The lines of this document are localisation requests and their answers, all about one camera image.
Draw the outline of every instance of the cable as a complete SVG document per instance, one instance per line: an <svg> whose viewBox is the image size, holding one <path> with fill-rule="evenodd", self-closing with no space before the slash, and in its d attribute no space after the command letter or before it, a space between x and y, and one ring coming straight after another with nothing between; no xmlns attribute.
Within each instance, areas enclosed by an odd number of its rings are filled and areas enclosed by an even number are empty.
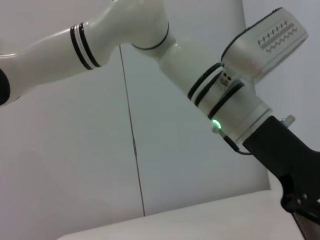
<svg viewBox="0 0 320 240"><path fill-rule="evenodd" d="M238 147L238 145L231 140L230 137L228 136L225 136L223 138L223 140L238 154L241 154L241 155L247 155L247 156L250 156L252 155L250 152L243 152L243 151L240 151L240 148Z"/></svg>

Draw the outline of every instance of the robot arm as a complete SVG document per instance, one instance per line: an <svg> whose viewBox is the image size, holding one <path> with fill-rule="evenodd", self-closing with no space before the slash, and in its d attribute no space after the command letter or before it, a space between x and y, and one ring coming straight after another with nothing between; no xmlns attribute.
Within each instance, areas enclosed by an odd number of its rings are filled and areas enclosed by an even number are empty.
<svg viewBox="0 0 320 240"><path fill-rule="evenodd" d="M242 81L261 80L303 43L308 37L306 30L286 10L276 9L238 35L224 51L221 62L216 63L191 40L176 41L169 27L161 0L115 0L87 22L21 52L0 55L0 105L14 102L36 85L99 68L108 62L117 45L131 43L158 62L162 72L216 123L216 132L235 151L239 152L235 142L244 142L282 180L285 194L281 203L285 210L320 225L320 195L308 188L310 181L305 176L310 166L302 162L300 153L306 151L314 159L314 170L319 169L319 156L307 151L283 124L269 117L271 108ZM273 141L274 136L278 136L277 141ZM296 154L289 142L296 147ZM304 180L303 167L307 167ZM310 173L312 179L319 177L318 171Z"/></svg>
<svg viewBox="0 0 320 240"><path fill-rule="evenodd" d="M0 56L0 105L14 102L36 85L105 65L121 43L131 43L154 58L162 72L210 120L221 122L223 132L235 142L245 139L258 126L257 119L263 121L271 112L201 46L191 40L176 41L161 0L115 0L87 22L21 52Z"/></svg>
<svg viewBox="0 0 320 240"><path fill-rule="evenodd" d="M105 65L121 43L152 48L165 38L168 19L159 0L117 0L95 18L0 56L0 105L30 88Z"/></svg>

